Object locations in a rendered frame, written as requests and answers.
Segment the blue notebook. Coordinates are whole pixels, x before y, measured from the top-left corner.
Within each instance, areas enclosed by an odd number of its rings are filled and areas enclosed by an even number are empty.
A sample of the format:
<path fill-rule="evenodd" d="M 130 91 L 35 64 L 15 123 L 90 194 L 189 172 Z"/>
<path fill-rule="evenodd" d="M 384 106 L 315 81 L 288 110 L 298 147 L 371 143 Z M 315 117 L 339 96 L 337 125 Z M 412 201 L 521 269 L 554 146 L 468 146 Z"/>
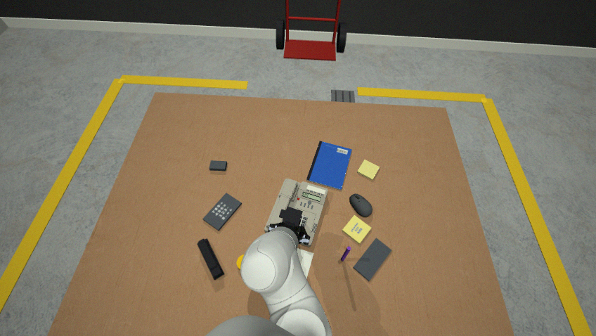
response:
<path fill-rule="evenodd" d="M 307 181 L 342 190 L 352 149 L 319 141 Z"/>

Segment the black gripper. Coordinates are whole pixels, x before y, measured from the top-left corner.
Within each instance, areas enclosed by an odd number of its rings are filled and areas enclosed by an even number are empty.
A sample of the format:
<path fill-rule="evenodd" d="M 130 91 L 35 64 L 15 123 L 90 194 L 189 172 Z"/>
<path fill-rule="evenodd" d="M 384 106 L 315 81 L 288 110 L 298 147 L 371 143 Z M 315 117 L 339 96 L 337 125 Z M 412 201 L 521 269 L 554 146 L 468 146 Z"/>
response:
<path fill-rule="evenodd" d="M 270 230 L 272 230 L 273 228 L 276 228 L 276 227 L 279 227 L 279 226 L 283 226 L 283 227 L 286 227 L 286 228 L 291 229 L 296 234 L 296 236 L 298 238 L 298 241 L 299 241 L 299 244 L 300 243 L 304 243 L 305 245 L 308 245 L 309 244 L 309 240 L 310 240 L 310 236 L 307 234 L 305 228 L 303 226 L 300 226 L 300 222 L 301 222 L 301 220 L 299 221 L 298 227 L 295 226 L 295 228 L 293 228 L 292 226 L 289 226 L 289 225 L 285 225 L 285 223 L 283 223 L 283 222 L 277 223 L 277 224 L 270 224 L 269 229 L 268 229 L 268 232 Z"/>

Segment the grey computer mouse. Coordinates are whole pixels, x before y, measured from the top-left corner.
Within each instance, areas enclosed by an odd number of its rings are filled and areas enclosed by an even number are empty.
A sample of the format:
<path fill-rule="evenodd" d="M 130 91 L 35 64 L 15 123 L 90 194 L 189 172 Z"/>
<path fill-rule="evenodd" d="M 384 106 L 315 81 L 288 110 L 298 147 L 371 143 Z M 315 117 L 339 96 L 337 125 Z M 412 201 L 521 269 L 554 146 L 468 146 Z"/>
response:
<path fill-rule="evenodd" d="M 349 198 L 351 206 L 355 209 L 355 211 L 361 215 L 362 217 L 368 217 L 372 214 L 372 206 L 371 204 L 361 195 L 353 194 Z"/>

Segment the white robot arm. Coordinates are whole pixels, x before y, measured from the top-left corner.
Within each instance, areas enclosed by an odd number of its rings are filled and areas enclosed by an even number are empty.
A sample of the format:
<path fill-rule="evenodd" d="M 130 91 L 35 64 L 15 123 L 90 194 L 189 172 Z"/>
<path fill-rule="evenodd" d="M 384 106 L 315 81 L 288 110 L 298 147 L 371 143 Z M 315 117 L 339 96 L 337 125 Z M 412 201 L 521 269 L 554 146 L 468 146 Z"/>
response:
<path fill-rule="evenodd" d="M 279 226 L 259 236 L 242 258 L 242 280 L 263 297 L 269 320 L 236 316 L 205 336 L 332 336 L 325 312 L 302 270 L 298 244 L 291 229 Z"/>

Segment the white rectangular sheet of paper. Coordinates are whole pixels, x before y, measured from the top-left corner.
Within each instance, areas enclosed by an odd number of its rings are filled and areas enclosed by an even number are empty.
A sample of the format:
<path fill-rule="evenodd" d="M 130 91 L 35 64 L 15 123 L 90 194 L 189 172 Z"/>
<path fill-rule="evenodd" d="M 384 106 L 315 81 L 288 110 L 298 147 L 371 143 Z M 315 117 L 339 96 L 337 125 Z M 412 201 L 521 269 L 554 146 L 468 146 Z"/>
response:
<path fill-rule="evenodd" d="M 304 275 L 307 278 L 314 253 L 297 248 L 297 254 L 298 254 L 299 261 L 302 266 Z"/>

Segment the beige desk phone body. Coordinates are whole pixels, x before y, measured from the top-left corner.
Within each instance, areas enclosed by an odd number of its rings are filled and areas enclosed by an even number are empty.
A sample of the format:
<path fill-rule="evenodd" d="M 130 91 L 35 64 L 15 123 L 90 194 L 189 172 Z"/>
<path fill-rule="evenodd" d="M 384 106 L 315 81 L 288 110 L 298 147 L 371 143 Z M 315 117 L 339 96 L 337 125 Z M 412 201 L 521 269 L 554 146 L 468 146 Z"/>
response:
<path fill-rule="evenodd" d="M 273 206 L 271 214 L 264 228 L 266 233 L 268 233 L 268 222 L 271 218 L 273 210 L 276 208 L 276 205 L 278 204 L 280 193 L 283 189 L 285 181 L 286 179 L 283 182 L 282 188 L 280 189 L 276 202 Z M 297 190 L 294 194 L 293 199 L 291 199 L 288 207 L 303 211 L 300 226 L 303 226 L 305 228 L 307 234 L 310 236 L 310 240 L 308 245 L 300 243 L 301 245 L 305 245 L 307 247 L 311 246 L 327 194 L 327 188 L 320 187 L 304 181 L 302 181 L 301 183 L 297 182 Z"/>

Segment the purple cylinder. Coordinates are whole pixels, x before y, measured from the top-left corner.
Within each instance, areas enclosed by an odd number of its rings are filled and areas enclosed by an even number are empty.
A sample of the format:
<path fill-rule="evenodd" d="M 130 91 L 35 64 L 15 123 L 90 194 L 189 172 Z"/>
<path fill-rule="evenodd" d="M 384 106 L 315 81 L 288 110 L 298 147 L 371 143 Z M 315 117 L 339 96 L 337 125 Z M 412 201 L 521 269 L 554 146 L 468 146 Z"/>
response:
<path fill-rule="evenodd" d="M 345 250 L 344 254 L 342 255 L 342 258 L 341 258 L 342 261 L 345 260 L 346 256 L 350 252 L 350 250 L 351 250 L 351 247 L 348 246 L 347 249 Z"/>

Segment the beige telephone handset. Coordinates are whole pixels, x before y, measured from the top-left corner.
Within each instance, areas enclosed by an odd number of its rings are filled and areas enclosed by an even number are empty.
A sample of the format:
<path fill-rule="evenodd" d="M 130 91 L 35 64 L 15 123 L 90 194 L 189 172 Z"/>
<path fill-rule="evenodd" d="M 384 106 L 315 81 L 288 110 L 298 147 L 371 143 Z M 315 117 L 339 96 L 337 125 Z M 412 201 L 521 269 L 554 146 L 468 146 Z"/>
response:
<path fill-rule="evenodd" d="M 280 198 L 276 208 L 273 210 L 271 218 L 268 222 L 268 228 L 270 224 L 277 224 L 283 222 L 283 218 L 280 218 L 280 211 L 281 209 L 286 210 L 291 199 L 293 199 L 294 194 L 297 190 L 297 181 L 292 179 L 286 179 L 283 189 L 280 193 Z"/>

